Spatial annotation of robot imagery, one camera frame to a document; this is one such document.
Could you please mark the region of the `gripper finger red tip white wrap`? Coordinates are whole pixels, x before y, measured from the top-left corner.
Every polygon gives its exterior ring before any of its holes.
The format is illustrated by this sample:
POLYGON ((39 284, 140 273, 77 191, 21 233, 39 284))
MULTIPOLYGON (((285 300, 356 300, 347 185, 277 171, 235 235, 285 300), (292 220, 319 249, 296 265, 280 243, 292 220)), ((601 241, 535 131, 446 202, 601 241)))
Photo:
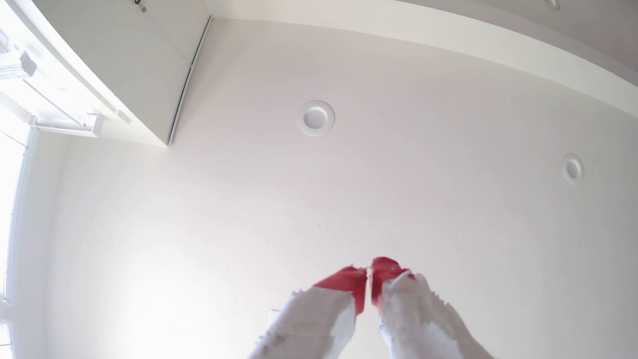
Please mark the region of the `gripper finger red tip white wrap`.
POLYGON ((492 358, 425 277, 388 257, 372 260, 372 304, 390 358, 492 358))
POLYGON ((344 267, 294 292, 250 358, 338 358, 364 310, 366 268, 344 267))

